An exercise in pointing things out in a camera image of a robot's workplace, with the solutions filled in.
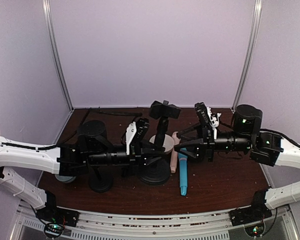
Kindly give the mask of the blue microphone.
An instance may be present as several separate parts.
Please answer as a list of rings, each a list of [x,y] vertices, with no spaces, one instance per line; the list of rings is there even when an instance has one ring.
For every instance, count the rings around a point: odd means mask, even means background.
[[[188,157],[178,153],[179,161],[179,188],[181,196],[185,197],[188,190]]]

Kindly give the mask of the black front microphone stand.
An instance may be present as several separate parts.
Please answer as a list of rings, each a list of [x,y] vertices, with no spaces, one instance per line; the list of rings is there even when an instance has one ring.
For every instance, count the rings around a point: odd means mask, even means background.
[[[165,134],[168,132],[170,119],[176,120],[179,118],[181,109],[171,104],[169,101],[162,102],[155,100],[149,108],[148,116],[157,120],[156,137],[154,144],[158,147],[163,146]],[[138,174],[141,181],[149,185],[162,185],[170,178],[171,170],[170,163],[165,160],[159,160],[149,166],[143,166]]]

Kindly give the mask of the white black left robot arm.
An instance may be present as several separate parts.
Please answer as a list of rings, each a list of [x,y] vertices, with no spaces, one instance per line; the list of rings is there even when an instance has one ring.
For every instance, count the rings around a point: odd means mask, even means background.
[[[108,191],[113,177],[101,167],[122,167],[124,175],[137,175],[149,185],[162,185],[170,178],[170,166],[162,142],[144,139],[150,123],[139,117],[125,132],[125,143],[112,144],[104,122],[90,120],[76,130],[74,144],[36,145],[17,142],[0,135],[0,185],[35,210],[57,209],[55,195],[29,183],[14,171],[14,167],[40,170],[70,182],[88,175],[88,186],[97,193]]]

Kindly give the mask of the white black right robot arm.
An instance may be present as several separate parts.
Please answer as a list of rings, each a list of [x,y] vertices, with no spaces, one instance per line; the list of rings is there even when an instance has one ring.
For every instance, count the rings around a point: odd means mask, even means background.
[[[300,144],[285,134],[261,127],[263,112],[252,105],[241,104],[232,116],[230,131],[219,132],[220,113],[212,113],[204,103],[195,104],[199,122],[177,133],[183,142],[174,150],[196,160],[212,161],[214,153],[242,152],[267,166],[300,169]]]

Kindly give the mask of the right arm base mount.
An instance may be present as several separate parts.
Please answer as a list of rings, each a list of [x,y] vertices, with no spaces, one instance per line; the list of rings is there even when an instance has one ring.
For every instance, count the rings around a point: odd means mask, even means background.
[[[265,205],[264,200],[254,198],[247,207],[233,209],[229,218],[233,227],[244,226],[245,233],[251,238],[262,238],[266,233],[265,219],[272,216],[272,211]]]

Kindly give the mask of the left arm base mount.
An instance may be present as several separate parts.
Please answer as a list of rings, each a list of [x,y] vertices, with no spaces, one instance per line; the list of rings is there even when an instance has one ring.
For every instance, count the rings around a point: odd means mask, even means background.
[[[56,196],[45,191],[46,200],[43,208],[35,209],[31,206],[35,217],[44,225],[43,233],[55,240],[59,238],[66,227],[76,227],[80,213],[75,210],[57,207]]]

